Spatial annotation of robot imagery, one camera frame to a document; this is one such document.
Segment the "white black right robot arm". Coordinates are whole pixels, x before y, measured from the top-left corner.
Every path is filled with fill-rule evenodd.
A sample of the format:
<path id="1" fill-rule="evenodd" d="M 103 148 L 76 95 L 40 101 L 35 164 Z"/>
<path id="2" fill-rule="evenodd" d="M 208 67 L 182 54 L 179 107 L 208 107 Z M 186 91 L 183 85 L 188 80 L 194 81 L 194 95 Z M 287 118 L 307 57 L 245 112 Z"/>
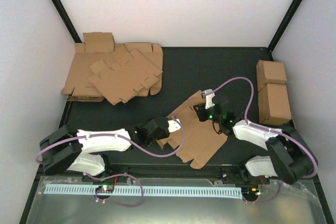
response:
<path id="1" fill-rule="evenodd" d="M 277 177 L 287 184 L 317 173 L 318 162 L 293 128 L 275 129 L 255 124 L 225 111 L 220 103 L 205 102 L 193 106 L 199 121 L 211 121 L 217 134 L 233 135 L 267 151 L 266 156 L 255 156 L 238 171 L 239 179 L 252 183 L 258 176 Z"/>

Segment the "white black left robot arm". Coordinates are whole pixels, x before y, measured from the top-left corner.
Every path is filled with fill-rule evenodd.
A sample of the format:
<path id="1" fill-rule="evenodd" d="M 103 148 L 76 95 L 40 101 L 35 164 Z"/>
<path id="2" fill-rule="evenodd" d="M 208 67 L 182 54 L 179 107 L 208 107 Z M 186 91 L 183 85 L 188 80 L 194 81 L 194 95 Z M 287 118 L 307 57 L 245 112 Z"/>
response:
<path id="1" fill-rule="evenodd" d="M 145 123 L 115 131 L 93 132 L 66 124 L 40 141 L 36 161 L 45 174 L 55 175 L 67 170 L 89 173 L 100 181 L 108 181 L 113 174 L 101 152 L 124 152 L 132 145 L 149 146 L 181 129 L 179 120 L 158 116 Z"/>

